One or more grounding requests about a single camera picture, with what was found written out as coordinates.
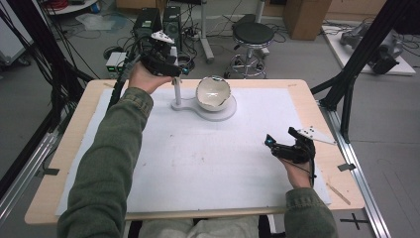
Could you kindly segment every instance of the white stand base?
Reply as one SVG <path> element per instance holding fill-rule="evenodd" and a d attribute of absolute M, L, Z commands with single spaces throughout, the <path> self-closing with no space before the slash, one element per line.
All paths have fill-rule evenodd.
<path fill-rule="evenodd" d="M 197 103 L 197 99 L 195 97 L 189 98 L 189 99 L 183 99 L 181 98 L 181 104 L 177 105 L 176 100 L 172 100 L 170 105 L 172 106 L 172 109 L 175 111 L 181 111 L 181 110 L 191 110 L 197 113 L 200 117 L 202 117 L 205 120 L 213 121 L 213 122 L 220 122 L 225 121 L 231 118 L 237 109 L 237 102 L 233 95 L 232 100 L 229 100 L 229 105 L 221 110 L 221 111 L 207 111 L 203 109 L 200 105 Z"/>

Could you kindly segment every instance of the white cloth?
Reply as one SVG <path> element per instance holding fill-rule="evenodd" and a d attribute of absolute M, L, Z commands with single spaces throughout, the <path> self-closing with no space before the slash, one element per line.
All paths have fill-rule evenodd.
<path fill-rule="evenodd" d="M 223 217 L 200 220 L 163 219 L 143 222 L 139 238 L 258 238 L 259 217 Z"/>

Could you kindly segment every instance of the black stool seat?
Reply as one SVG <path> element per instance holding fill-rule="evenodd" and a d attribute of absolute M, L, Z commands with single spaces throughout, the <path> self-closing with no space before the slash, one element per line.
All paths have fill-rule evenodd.
<path fill-rule="evenodd" d="M 244 44 L 263 45 L 274 38 L 274 31 L 261 23 L 242 23 L 235 27 L 234 38 Z"/>

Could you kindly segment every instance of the hand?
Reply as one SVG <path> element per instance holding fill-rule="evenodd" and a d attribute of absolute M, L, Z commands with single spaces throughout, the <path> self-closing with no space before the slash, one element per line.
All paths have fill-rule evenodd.
<path fill-rule="evenodd" d="M 138 87 L 152 94 L 158 87 L 171 81 L 172 77 L 153 75 L 140 62 L 137 62 L 130 74 L 129 87 Z"/>
<path fill-rule="evenodd" d="M 287 170 L 287 176 L 293 188 L 311 187 L 309 177 L 309 162 L 305 164 L 294 164 L 291 161 L 280 159 Z"/>

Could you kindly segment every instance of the white bowl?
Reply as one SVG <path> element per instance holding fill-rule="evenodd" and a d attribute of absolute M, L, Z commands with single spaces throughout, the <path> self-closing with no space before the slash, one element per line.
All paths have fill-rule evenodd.
<path fill-rule="evenodd" d="M 221 111 L 229 104 L 231 87 L 221 76 L 207 76 L 198 83 L 195 96 L 202 108 L 208 111 Z"/>

